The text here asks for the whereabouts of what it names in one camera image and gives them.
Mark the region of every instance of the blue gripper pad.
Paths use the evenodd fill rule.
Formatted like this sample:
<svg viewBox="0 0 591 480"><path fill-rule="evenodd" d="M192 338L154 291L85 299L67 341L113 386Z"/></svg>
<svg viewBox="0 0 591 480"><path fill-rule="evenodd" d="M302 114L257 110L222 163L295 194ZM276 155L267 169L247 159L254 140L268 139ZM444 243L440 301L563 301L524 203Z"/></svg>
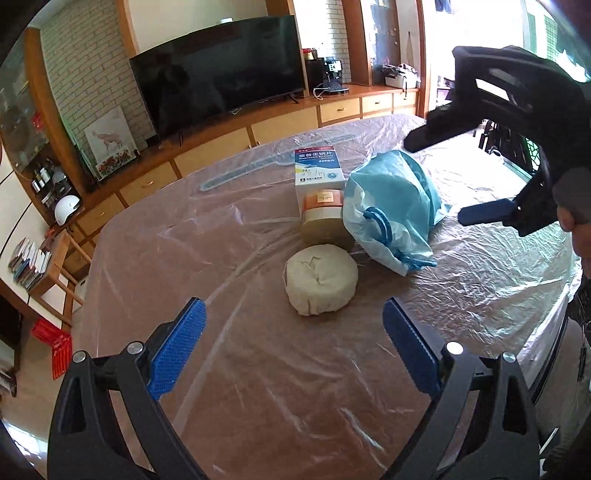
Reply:
<svg viewBox="0 0 591 480"><path fill-rule="evenodd" d="M507 220L516 210L517 204L513 200L495 200L464 207L458 212L457 221L463 226L502 222Z"/></svg>
<svg viewBox="0 0 591 480"><path fill-rule="evenodd" d="M173 389L205 329L206 319L205 304L199 299L193 299L175 321L172 331L150 363L147 388L154 400L158 401L163 394Z"/></svg>
<svg viewBox="0 0 591 480"><path fill-rule="evenodd" d="M382 318L384 328L417 389L432 400L437 398L441 393L439 362L423 336L395 299L386 302Z"/></svg>

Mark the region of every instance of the cardboard box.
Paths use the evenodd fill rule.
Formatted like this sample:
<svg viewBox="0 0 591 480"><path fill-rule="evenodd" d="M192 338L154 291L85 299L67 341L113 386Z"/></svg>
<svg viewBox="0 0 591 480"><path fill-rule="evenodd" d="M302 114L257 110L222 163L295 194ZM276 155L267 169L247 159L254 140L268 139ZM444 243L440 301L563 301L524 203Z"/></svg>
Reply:
<svg viewBox="0 0 591 480"><path fill-rule="evenodd" d="M345 189L345 176L332 145L296 150L295 167L295 195L300 215L304 198L309 193Z"/></svg>

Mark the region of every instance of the person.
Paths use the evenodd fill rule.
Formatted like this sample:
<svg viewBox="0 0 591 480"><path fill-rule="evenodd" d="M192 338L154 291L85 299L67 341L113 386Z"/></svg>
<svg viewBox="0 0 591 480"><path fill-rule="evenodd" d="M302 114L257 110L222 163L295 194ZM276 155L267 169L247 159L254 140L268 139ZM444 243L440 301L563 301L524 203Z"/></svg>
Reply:
<svg viewBox="0 0 591 480"><path fill-rule="evenodd" d="M557 213L562 230L573 234L574 253L583 260L585 275L591 277L591 223L577 225L570 212L563 207L558 207Z"/></svg>

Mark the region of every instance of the wooden chair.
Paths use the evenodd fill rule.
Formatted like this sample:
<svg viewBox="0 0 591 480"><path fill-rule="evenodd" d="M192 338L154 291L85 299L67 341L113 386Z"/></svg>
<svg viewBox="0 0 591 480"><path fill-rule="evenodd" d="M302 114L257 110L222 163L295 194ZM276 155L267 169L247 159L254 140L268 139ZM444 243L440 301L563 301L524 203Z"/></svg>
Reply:
<svg viewBox="0 0 591 480"><path fill-rule="evenodd" d="M88 264L92 262L92 259L87 255L87 253L82 250L80 245L78 245L76 241L68 234L68 232L64 230L53 241L51 245L51 258L47 265L47 269L43 277L31 289L30 295L47 310L52 312L53 315L58 317L62 322L72 327L73 302L76 301L80 305L84 305L84 300L82 300L74 292L74 289L78 285L78 281L64 268L64 261L66 260L66 255L70 249L70 246L78 250L80 255L82 255L82 258L84 258ZM62 283L60 275L64 275L64 277L68 279L68 285ZM45 295L54 285L60 287L66 294L63 312L58 312L53 306L49 305L42 298L42 296Z"/></svg>

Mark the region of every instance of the television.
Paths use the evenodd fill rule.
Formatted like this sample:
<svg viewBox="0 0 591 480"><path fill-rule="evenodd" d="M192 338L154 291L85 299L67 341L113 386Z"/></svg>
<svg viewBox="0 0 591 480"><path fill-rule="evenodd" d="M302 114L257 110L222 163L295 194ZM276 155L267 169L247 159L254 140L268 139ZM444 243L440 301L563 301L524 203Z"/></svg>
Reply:
<svg viewBox="0 0 591 480"><path fill-rule="evenodd" d="M131 66L160 138L305 88L292 16L197 30L140 53Z"/></svg>

